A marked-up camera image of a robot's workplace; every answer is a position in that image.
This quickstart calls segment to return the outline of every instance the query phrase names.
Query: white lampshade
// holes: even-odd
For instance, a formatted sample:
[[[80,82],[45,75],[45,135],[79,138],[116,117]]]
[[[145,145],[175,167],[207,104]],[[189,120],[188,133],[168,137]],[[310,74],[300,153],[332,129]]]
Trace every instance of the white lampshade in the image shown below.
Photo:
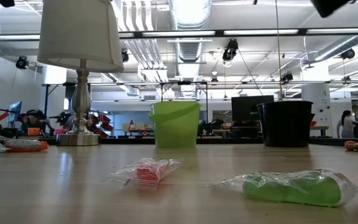
[[[121,46],[110,0],[45,0],[38,61],[90,72],[121,72]]]

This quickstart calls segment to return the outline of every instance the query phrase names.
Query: white pillar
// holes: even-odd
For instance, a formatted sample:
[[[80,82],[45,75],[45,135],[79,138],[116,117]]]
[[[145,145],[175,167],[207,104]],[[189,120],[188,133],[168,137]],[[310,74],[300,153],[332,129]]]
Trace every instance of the white pillar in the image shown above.
[[[44,66],[42,68],[42,75],[44,76],[44,84],[62,84],[67,81],[67,69],[56,66]],[[54,86],[49,87],[49,92],[53,90]],[[42,89],[41,108],[44,108],[45,103],[45,88]],[[58,116],[64,110],[66,97],[66,87],[59,86],[54,89],[48,96],[48,111],[47,116]],[[55,121],[51,121],[53,128],[58,129],[60,125]]]
[[[326,62],[312,64],[313,68],[302,68],[304,81],[328,81],[329,70]],[[302,99],[313,102],[311,112],[315,114],[313,121],[316,126],[328,126],[327,136],[333,135],[333,122],[331,117],[331,96],[329,84],[307,84],[302,87]],[[320,131],[310,131],[310,136],[320,136]]]

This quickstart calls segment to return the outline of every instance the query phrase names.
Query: table lamp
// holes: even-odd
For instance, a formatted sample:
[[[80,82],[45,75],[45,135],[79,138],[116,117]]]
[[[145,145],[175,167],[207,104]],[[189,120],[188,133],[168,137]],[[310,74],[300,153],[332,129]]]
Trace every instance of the table lamp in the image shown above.
[[[76,114],[74,128],[57,136],[60,146],[92,146],[99,135],[86,128],[91,108],[89,72],[121,72],[121,57],[116,16],[110,0],[44,1],[38,61],[74,69],[77,86],[71,99]]]

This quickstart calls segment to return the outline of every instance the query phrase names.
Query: silver lamp stand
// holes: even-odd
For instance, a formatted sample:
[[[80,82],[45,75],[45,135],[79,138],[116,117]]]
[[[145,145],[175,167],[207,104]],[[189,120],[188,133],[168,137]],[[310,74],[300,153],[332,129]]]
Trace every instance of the silver lamp stand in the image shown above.
[[[100,135],[94,134],[86,128],[85,116],[91,109],[91,98],[88,90],[88,75],[86,60],[81,59],[80,69],[77,71],[77,87],[71,99],[71,109],[75,112],[76,119],[73,130],[67,134],[57,136],[58,146],[95,146],[99,144]]]

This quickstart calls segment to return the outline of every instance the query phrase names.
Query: black bucket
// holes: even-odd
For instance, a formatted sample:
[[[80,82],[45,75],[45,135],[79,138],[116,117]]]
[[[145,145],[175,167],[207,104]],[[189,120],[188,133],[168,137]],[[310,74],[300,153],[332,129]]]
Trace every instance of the black bucket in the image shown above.
[[[268,147],[308,147],[314,117],[309,101],[281,101],[258,105],[264,144]]]

